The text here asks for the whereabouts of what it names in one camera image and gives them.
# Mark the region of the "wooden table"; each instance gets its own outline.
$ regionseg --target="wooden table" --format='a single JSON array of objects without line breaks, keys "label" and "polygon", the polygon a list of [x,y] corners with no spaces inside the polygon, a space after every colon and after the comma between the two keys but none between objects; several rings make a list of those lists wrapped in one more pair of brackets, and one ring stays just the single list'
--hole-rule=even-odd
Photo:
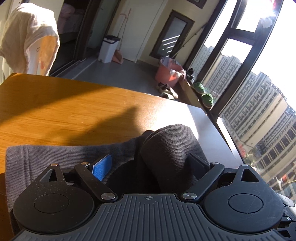
[{"label": "wooden table", "polygon": [[0,86],[0,236],[12,237],[6,207],[5,151],[14,145],[101,145],[181,123],[191,127],[208,161],[241,164],[204,111],[125,89],[15,74]]}]

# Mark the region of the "pink bucket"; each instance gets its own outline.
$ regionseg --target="pink bucket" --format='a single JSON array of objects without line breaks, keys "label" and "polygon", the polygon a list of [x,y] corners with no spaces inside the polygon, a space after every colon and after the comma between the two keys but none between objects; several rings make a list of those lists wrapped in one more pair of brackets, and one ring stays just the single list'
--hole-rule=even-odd
[{"label": "pink bucket", "polygon": [[155,80],[173,88],[179,79],[183,78],[183,74],[185,74],[185,71],[176,60],[165,57],[160,60]]}]

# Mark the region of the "ribbed gray cloth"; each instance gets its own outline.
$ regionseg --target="ribbed gray cloth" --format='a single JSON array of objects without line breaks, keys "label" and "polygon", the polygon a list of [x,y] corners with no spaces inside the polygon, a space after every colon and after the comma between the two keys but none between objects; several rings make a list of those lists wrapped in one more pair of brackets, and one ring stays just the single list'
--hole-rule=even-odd
[{"label": "ribbed gray cloth", "polygon": [[12,214],[17,197],[50,164],[74,168],[81,162],[94,162],[112,156],[111,171],[103,183],[121,195],[137,193],[179,193],[197,180],[185,159],[195,153],[206,160],[191,129],[184,125],[146,131],[124,143],[102,146],[14,146],[6,151],[7,205],[14,232],[18,232]]}]

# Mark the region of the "sky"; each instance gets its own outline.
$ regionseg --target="sky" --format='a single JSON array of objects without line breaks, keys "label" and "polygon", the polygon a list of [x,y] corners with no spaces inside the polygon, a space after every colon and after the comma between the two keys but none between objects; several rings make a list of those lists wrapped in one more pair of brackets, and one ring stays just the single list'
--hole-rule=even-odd
[{"label": "sky", "polygon": [[[215,47],[224,32],[237,0],[228,0],[213,30],[205,42],[206,47]],[[296,3],[284,0],[271,36],[255,63],[252,72],[268,75],[287,98],[287,103],[296,110]],[[245,13],[237,28],[254,32],[260,18],[272,15],[269,0],[248,0]],[[229,39],[221,54],[245,60],[252,46]]]}]

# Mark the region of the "beige cloth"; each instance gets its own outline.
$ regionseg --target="beige cloth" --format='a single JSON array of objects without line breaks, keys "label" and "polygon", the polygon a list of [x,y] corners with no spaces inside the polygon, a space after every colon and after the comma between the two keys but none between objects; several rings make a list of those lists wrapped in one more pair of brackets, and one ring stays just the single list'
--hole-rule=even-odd
[{"label": "beige cloth", "polygon": [[[40,48],[31,53],[37,41]],[[33,3],[21,4],[8,17],[0,44],[0,56],[15,73],[28,73],[30,55],[35,54],[39,74],[48,75],[60,46],[54,13]]]}]

